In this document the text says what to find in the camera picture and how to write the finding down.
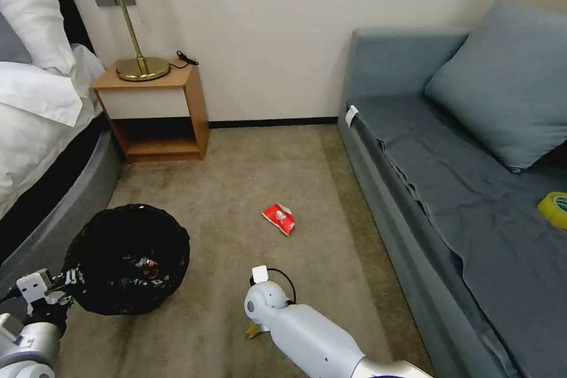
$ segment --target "baseboard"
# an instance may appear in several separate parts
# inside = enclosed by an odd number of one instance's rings
[[[209,128],[276,127],[290,125],[336,124],[338,117],[283,118],[273,120],[210,121]]]

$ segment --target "power cord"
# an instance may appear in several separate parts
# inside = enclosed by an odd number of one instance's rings
[[[295,293],[295,285],[294,283],[291,281],[291,279],[289,278],[288,275],[286,275],[283,271],[281,271],[280,269],[276,269],[276,268],[267,268],[268,272],[277,272],[280,273],[284,278],[286,278],[289,282],[289,285],[291,286],[291,290],[294,292],[294,299],[293,300],[288,300],[288,305],[291,304],[297,304],[297,297],[296,297],[296,293]],[[250,286],[253,286],[254,283],[254,277],[251,276],[250,277]]]
[[[2,304],[4,301],[7,301],[9,299],[19,297],[21,294],[22,293],[19,291],[19,288],[17,286],[12,286],[8,290],[8,293],[4,295],[2,298],[0,298],[0,304]]]
[[[197,62],[197,61],[195,61],[195,60],[193,60],[193,59],[188,58],[188,57],[185,55],[185,53],[183,53],[181,50],[178,50],[178,51],[177,51],[177,57],[178,57],[179,59],[181,59],[182,61],[184,61],[184,62],[185,62],[185,65],[183,65],[182,67],[178,67],[177,65],[172,64],[172,63],[170,62],[170,65],[173,66],[173,68],[183,69],[183,68],[186,68],[188,65],[194,65],[194,66],[199,65],[199,62]]]

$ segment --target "red snack wrapper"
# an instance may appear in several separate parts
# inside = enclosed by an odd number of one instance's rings
[[[264,210],[264,218],[281,230],[285,236],[289,236],[295,226],[295,220],[289,208],[277,203]]]

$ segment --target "wooden nightstand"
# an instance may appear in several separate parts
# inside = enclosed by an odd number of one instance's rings
[[[205,157],[208,117],[198,67],[171,67],[158,80],[127,82],[112,66],[93,89],[128,162]]]

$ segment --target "headboard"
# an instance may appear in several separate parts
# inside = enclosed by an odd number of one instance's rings
[[[67,34],[69,43],[79,43],[95,53],[93,44],[90,42],[87,29],[84,27],[83,19],[79,14],[75,0],[59,0],[61,15],[63,15],[63,27]]]

